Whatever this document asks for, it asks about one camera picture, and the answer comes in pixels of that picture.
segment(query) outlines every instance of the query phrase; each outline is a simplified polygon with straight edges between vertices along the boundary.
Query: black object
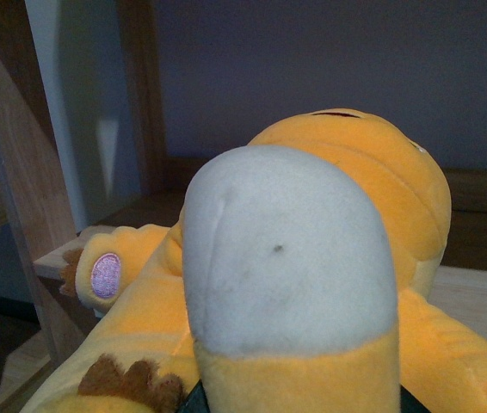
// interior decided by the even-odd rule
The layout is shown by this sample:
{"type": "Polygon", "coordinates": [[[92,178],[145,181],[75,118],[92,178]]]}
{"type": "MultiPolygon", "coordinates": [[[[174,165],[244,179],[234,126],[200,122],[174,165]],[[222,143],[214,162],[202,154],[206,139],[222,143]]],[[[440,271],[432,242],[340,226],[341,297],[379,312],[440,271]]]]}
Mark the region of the black object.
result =
{"type": "MultiPolygon", "coordinates": [[[[423,404],[406,389],[400,386],[400,409],[402,413],[429,413],[423,404]]],[[[206,393],[203,390],[201,381],[188,394],[185,402],[176,411],[176,413],[209,413],[207,406],[206,393]]]]}

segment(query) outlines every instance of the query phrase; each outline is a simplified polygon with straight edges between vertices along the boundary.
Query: plush toy arm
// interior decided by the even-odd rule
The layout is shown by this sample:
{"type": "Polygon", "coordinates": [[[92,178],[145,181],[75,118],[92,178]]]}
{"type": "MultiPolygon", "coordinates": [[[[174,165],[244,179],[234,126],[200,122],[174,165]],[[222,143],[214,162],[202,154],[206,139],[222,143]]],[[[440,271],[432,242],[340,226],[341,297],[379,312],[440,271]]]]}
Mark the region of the plush toy arm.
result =
{"type": "Polygon", "coordinates": [[[121,226],[97,234],[85,245],[77,265],[75,286],[81,302],[106,313],[140,273],[169,228],[121,226]]]}
{"type": "Polygon", "coordinates": [[[486,413],[487,341],[411,290],[399,300],[404,387],[435,413],[486,413]]]}
{"type": "MultiPolygon", "coordinates": [[[[97,385],[99,394],[111,396],[87,396],[78,392],[84,378],[88,378],[88,372],[93,366],[96,367],[96,362],[103,354],[112,354],[120,370],[127,372],[141,360],[154,360],[159,365],[159,376],[176,374],[185,389],[195,386],[198,371],[184,301],[181,243],[181,229],[175,225],[108,314],[90,332],[79,349],[45,381],[22,413],[152,413],[153,409],[132,401],[139,400],[139,397],[127,400],[115,390],[116,386],[108,391],[108,388],[112,389],[111,384],[116,378],[108,379],[112,376],[108,375],[107,368],[101,368],[106,376],[106,384],[104,380],[96,382],[92,379],[94,384],[89,385],[87,382],[85,386],[92,388],[97,385]]],[[[93,375],[98,378],[102,376],[101,373],[93,375]]],[[[131,388],[136,389],[138,395],[146,394],[146,391],[139,390],[138,385],[131,388]]]]}

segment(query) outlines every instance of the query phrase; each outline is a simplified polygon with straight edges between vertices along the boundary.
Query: plush toy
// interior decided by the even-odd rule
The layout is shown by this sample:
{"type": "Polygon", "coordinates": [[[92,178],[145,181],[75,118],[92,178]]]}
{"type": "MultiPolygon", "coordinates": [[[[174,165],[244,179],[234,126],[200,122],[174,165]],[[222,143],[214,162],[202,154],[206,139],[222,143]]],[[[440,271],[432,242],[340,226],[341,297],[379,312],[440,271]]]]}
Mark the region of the plush toy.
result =
{"type": "Polygon", "coordinates": [[[450,221],[428,153],[347,109],[250,146],[173,228],[89,242],[77,292],[108,314],[23,411],[168,411],[200,376],[215,411],[397,411],[399,371],[434,413],[487,412],[487,342],[425,300],[450,221]]]}

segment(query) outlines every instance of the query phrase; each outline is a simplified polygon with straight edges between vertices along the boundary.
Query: purple paw pad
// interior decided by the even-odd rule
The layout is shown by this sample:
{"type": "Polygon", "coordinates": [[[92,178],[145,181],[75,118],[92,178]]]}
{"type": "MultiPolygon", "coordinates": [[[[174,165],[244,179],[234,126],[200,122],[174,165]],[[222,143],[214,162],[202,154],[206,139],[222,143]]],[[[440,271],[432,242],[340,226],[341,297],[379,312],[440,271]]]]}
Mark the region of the purple paw pad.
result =
{"type": "Polygon", "coordinates": [[[121,261],[114,253],[98,258],[90,275],[90,285],[101,299],[112,298],[120,288],[121,261]]]}

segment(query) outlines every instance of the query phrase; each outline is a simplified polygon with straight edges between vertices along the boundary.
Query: dark spot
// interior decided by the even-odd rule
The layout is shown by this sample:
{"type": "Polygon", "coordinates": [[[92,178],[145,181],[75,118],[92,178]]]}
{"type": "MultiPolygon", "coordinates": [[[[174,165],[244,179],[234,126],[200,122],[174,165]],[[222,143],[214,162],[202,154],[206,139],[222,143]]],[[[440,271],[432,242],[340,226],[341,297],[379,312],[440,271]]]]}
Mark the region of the dark spot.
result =
{"type": "Polygon", "coordinates": [[[357,116],[355,114],[343,114],[341,112],[321,112],[319,114],[328,114],[329,116],[342,116],[343,118],[356,118],[360,119],[360,116],[357,116]]]}

